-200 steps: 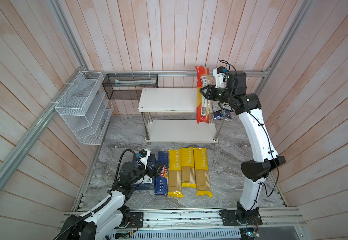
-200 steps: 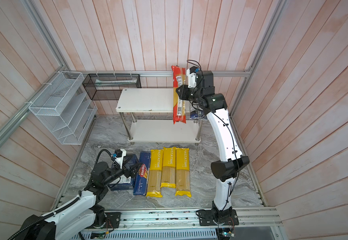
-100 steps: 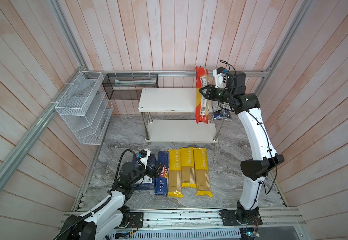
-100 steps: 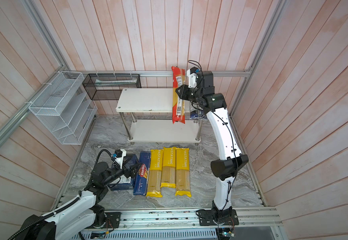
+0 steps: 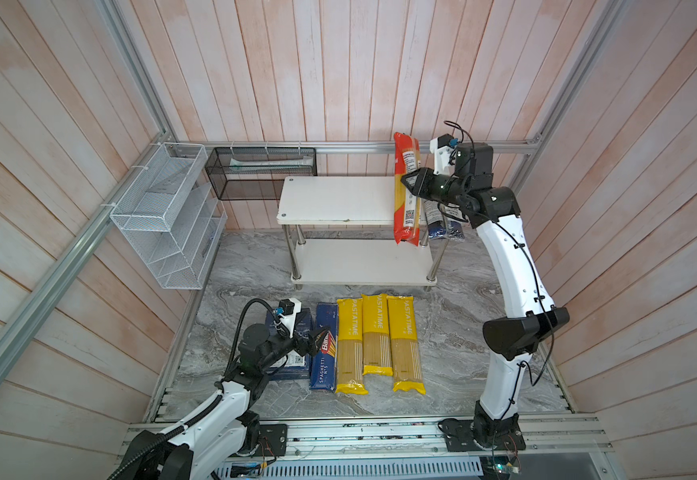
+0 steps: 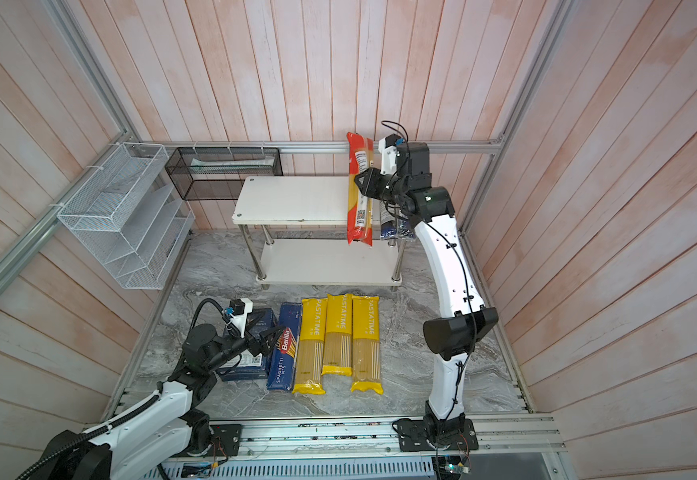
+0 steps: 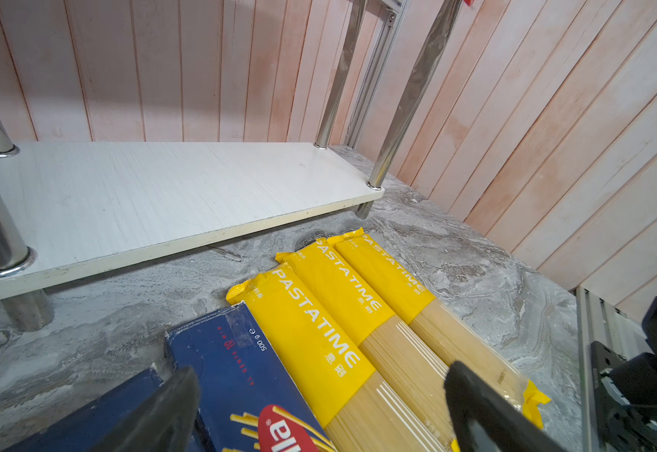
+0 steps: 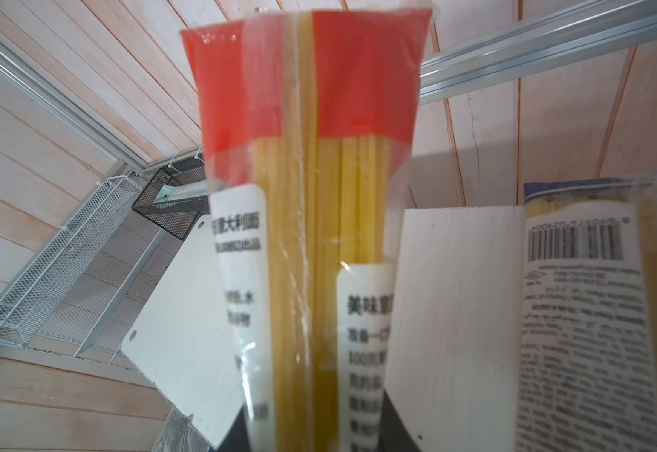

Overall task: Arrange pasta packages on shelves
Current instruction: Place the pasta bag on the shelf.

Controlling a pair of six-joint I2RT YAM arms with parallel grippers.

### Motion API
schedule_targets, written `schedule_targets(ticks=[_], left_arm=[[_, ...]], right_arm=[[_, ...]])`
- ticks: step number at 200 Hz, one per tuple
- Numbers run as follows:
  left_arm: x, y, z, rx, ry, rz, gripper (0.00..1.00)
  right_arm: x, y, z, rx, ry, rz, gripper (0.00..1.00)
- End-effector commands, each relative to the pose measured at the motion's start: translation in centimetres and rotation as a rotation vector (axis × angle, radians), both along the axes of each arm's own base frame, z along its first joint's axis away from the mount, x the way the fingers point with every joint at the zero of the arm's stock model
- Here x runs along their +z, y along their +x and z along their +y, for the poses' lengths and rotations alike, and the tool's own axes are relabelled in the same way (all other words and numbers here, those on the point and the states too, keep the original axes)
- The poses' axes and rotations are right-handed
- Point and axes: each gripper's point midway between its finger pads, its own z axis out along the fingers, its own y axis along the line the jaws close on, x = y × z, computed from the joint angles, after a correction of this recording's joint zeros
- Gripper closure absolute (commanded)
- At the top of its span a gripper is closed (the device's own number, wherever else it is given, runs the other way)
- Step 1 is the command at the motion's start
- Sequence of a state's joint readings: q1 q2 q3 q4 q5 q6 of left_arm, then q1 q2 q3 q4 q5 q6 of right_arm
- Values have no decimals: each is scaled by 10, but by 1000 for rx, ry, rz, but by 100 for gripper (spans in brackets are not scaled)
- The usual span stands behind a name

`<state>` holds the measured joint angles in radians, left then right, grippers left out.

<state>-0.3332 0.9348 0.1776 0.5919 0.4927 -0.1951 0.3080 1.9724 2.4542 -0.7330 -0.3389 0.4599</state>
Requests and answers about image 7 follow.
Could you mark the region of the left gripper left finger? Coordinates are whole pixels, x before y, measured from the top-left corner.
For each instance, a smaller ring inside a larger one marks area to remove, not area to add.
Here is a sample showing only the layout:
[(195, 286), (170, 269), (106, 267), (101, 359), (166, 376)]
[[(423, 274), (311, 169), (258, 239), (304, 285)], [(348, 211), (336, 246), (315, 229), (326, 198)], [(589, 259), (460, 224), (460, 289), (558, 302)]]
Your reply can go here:
[(165, 382), (150, 368), (96, 401), (87, 451), (199, 451), (200, 388), (191, 367)]

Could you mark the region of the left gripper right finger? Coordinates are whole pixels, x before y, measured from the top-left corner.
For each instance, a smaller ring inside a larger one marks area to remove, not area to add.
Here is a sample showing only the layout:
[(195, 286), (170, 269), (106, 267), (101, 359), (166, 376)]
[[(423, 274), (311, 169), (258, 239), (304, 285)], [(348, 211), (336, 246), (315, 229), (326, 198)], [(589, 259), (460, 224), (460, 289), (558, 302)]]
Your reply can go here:
[(562, 450), (464, 363), (449, 366), (444, 390), (460, 452)]

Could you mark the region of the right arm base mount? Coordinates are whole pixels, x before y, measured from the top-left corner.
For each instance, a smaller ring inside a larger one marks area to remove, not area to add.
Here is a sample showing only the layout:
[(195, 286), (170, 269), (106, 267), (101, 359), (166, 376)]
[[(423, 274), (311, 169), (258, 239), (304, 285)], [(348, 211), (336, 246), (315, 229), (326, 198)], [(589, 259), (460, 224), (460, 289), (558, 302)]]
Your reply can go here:
[(657, 422), (631, 408), (608, 377), (626, 362), (615, 363), (601, 372), (602, 387), (596, 392), (603, 411), (601, 437), (617, 451), (657, 451)]

